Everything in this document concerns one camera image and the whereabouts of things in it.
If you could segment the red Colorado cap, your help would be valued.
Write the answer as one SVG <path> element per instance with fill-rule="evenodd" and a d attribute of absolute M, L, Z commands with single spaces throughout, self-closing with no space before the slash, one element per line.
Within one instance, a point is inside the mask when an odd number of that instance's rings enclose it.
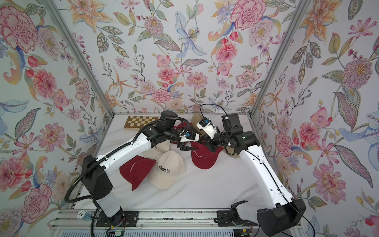
<path fill-rule="evenodd" d="M 191 159 L 193 164 L 200 169 L 210 169 L 217 161 L 219 154 L 223 151 L 223 147 L 218 147 L 215 152 L 209 151 L 207 146 L 198 142 L 191 142 L 191 147 L 195 150 L 191 151 Z"/>

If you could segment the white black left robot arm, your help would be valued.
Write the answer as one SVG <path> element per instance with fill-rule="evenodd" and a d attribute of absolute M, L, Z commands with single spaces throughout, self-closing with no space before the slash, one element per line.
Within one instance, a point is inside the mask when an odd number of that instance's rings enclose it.
<path fill-rule="evenodd" d="M 188 151 L 190 147 L 185 144 L 198 141 L 199 137 L 187 119 L 171 111 L 163 112 L 160 119 L 145 125 L 123 145 L 97 158 L 86 157 L 83 165 L 87 168 L 81 174 L 81 182 L 99 210 L 110 219 L 121 220 L 122 208 L 112 192 L 110 176 L 135 156 L 164 141 L 176 142 L 181 151 Z"/>

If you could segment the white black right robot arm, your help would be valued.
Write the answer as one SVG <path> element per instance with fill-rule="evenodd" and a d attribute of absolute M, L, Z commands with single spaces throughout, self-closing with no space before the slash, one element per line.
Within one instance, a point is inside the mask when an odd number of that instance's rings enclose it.
<path fill-rule="evenodd" d="M 306 211 L 303 200 L 293 195 L 280 182 L 270 167 L 258 138 L 252 131 L 244 131 L 236 113 L 222 116 L 223 129 L 218 129 L 210 119 L 202 118 L 196 127 L 206 133 L 205 145 L 214 152 L 218 147 L 231 147 L 252 172 L 264 198 L 259 207 L 243 200 L 232 204 L 232 221 L 240 225 L 244 221 L 259 225 L 269 237 L 297 226 Z"/>

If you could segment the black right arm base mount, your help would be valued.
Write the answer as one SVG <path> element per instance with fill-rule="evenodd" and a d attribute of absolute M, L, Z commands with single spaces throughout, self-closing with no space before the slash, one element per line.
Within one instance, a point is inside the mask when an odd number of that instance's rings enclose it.
<path fill-rule="evenodd" d="M 242 200 L 232 204 L 229 210 L 216 211 L 217 217 L 214 218 L 214 223 L 217 223 L 219 227 L 257 227 L 257 223 L 242 220 L 237 213 L 236 208 L 246 202 L 246 200 Z"/>

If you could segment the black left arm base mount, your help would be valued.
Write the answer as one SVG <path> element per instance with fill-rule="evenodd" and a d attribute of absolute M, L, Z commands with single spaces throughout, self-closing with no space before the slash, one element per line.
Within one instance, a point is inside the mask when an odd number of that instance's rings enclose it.
<path fill-rule="evenodd" d="M 108 217 L 103 211 L 97 217 L 96 227 L 136 227 L 138 221 L 138 211 L 119 211 L 113 217 Z"/>

